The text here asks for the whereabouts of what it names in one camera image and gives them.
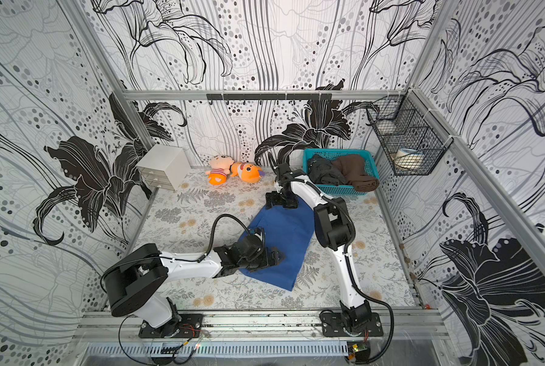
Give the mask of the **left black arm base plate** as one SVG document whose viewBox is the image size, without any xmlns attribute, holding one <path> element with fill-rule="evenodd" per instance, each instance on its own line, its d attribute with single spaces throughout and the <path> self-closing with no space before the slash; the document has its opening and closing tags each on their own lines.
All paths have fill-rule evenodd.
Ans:
<svg viewBox="0 0 545 366">
<path fill-rule="evenodd" d="M 180 320 L 170 320 L 163 326 L 152 328 L 144 321 L 138 333 L 141 339 L 197 339 L 202 330 L 202 314 L 182 314 Z"/>
</svg>

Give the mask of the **orange fish plush toy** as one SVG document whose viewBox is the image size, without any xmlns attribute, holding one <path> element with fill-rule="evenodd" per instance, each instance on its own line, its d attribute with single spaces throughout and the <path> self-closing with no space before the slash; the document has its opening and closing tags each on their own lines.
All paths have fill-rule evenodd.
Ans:
<svg viewBox="0 0 545 366">
<path fill-rule="evenodd" d="M 238 177 L 243 182 L 255 184 L 261 181 L 264 176 L 263 169 L 252 163 L 233 163 L 231 165 L 231 177 Z"/>
</svg>

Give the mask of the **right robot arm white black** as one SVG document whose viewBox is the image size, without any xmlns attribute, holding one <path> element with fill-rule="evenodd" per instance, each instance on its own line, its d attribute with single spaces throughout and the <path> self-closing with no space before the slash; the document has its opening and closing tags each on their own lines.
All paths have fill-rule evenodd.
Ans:
<svg viewBox="0 0 545 366">
<path fill-rule="evenodd" d="M 353 265 L 350 245 L 356 227 L 342 198 L 334 198 L 316 186 L 305 172 L 287 163 L 270 161 L 275 177 L 275 192 L 268 202 L 284 205 L 304 202 L 313 211 L 315 236 L 330 251 L 340 286 L 341 323 L 352 335 L 364 332 L 372 319 L 370 300 L 362 293 Z"/>
</svg>

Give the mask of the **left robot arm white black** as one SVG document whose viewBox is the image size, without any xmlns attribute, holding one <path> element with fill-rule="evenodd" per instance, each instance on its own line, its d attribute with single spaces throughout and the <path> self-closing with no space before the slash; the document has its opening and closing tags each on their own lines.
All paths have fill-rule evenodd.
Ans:
<svg viewBox="0 0 545 366">
<path fill-rule="evenodd" d="M 174 332 L 182 322 L 175 303 L 159 294 L 160 287 L 188 278 L 221 278 L 239 270 L 260 271 L 281 262 L 281 254 L 265 247 L 263 230 L 251 230 L 228 246 L 207 253 L 174 254 L 144 244 L 108 268 L 101 278 L 111 314 L 136 316 L 154 332 Z"/>
</svg>

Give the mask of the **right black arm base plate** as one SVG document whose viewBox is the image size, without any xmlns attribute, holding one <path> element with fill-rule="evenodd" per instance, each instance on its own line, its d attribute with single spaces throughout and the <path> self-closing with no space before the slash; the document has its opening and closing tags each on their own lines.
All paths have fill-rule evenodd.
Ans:
<svg viewBox="0 0 545 366">
<path fill-rule="evenodd" d="M 351 326 L 342 314 L 330 310 L 323 310 L 319 314 L 321 329 L 324 337 L 382 337 L 385 331 L 382 327 L 382 321 L 377 313 L 372 313 L 370 320 L 362 326 Z"/>
</svg>

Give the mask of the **blue long pants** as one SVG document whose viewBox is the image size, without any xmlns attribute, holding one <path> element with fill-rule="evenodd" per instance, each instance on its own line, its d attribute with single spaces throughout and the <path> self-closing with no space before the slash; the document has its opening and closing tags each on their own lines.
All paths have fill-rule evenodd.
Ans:
<svg viewBox="0 0 545 366">
<path fill-rule="evenodd" d="M 303 200 L 298 201 L 298 207 L 295 209 L 281 206 L 270 209 L 264 207 L 249 227 L 264 229 L 265 247 L 280 253 L 280 263 L 259 271 L 243 269 L 241 273 L 286 291 L 292 291 L 314 235 L 313 210 Z"/>
</svg>

